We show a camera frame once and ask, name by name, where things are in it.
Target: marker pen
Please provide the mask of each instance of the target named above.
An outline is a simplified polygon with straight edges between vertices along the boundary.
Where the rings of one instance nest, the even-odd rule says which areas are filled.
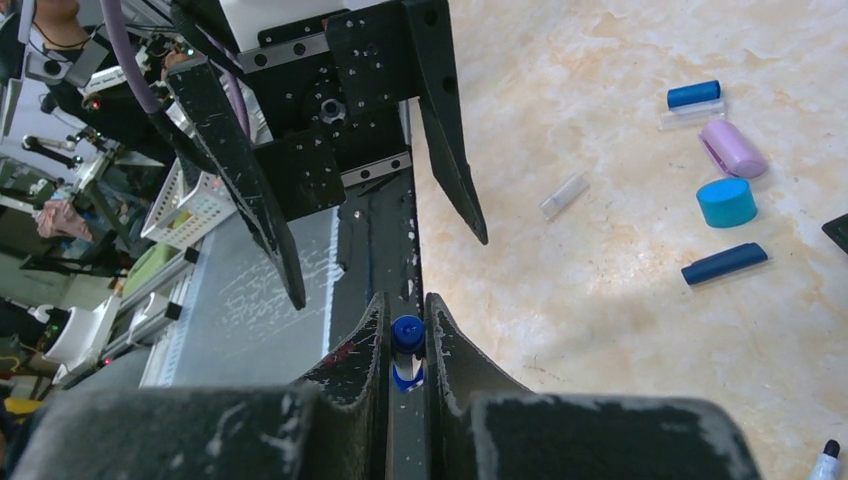
[[[836,480],[839,478],[839,442],[828,440],[807,480]]]

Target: blue cylinder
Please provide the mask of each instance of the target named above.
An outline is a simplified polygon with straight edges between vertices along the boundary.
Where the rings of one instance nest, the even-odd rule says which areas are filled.
[[[744,178],[725,178],[708,183],[695,195],[704,220],[713,228],[730,228],[757,216],[751,185]]]
[[[416,353],[424,346],[424,322],[404,315],[392,322],[392,346],[400,353]]]
[[[682,107],[693,103],[708,102],[721,97],[721,85],[718,80],[673,88],[668,91],[666,101],[668,108]]]
[[[681,273],[686,283],[696,285],[766,260],[768,255],[762,247],[756,243],[745,243],[698,260],[684,267]]]

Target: blue bottle cap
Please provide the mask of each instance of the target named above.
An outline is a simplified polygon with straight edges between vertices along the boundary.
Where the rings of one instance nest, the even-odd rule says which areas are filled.
[[[404,315],[392,323],[392,345],[401,353],[415,353],[424,346],[424,322]]]
[[[708,183],[696,195],[707,225],[730,228],[757,216],[751,185],[744,178],[725,178]]]

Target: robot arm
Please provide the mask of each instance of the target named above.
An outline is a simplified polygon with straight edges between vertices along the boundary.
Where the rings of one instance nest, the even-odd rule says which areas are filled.
[[[487,243],[465,158],[446,0],[353,11],[331,0],[224,0],[217,15],[214,3],[174,5],[232,32],[273,140],[253,146],[244,137],[208,62],[180,65],[167,82],[242,217],[261,233],[297,308],[305,292],[288,222],[340,205],[346,190],[411,166],[403,124],[408,100],[421,105],[436,179]]]

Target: gray table surface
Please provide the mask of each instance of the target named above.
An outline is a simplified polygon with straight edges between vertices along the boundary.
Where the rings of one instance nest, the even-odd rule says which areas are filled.
[[[336,219],[332,209],[290,223],[306,285],[299,312],[241,217],[207,235],[158,384],[280,385],[317,363],[340,275]]]

